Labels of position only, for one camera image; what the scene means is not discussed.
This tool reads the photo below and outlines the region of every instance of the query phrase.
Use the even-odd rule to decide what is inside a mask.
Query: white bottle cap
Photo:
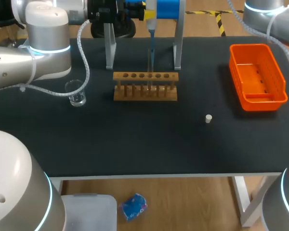
[[[212,116],[211,115],[206,115],[206,123],[209,124],[212,120]]]

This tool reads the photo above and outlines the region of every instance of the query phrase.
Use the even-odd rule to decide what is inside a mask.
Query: orange basket
[[[232,45],[229,67],[245,111],[276,111],[288,100],[286,81],[269,46]]]

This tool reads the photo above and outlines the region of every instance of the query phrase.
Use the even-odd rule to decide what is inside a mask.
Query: yellow and black tape
[[[222,15],[220,13],[216,13],[215,17],[216,17],[216,22],[217,22],[218,28],[220,30],[221,36],[222,37],[226,36],[226,32],[225,32],[225,29],[224,29],[223,24],[222,24]]]
[[[237,13],[243,13],[244,11],[239,10],[236,11]],[[232,11],[185,11],[186,14],[209,14],[211,16],[215,16],[216,13],[222,14],[222,13],[232,13]]]
[[[221,36],[226,36],[225,29],[222,24],[222,13],[232,13],[232,11],[186,11],[186,14],[208,14],[210,16],[215,16],[218,28],[220,30]]]

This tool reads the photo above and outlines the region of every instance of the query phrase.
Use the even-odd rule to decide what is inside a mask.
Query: clear glass
[[[68,93],[68,92],[75,91],[78,88],[80,88],[82,84],[83,82],[78,79],[71,80],[66,83],[66,92]],[[73,105],[74,107],[83,106],[87,101],[85,91],[82,90],[76,95],[69,96],[69,100],[71,102],[71,105]]]

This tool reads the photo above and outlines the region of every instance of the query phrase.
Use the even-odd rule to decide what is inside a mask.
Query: black tabletop
[[[156,39],[155,71],[173,71],[172,41]],[[113,71],[105,70],[104,41],[83,39],[87,103],[74,108],[67,98],[4,90],[0,130],[22,141],[50,177],[281,172],[289,163],[289,99],[277,112],[244,112],[228,67],[231,44],[260,42],[185,38],[178,102],[114,102],[113,71],[146,71],[149,39],[118,39]],[[289,63],[270,46],[289,97]],[[64,92],[70,79],[84,80],[75,40],[71,52],[67,77],[34,84]]]

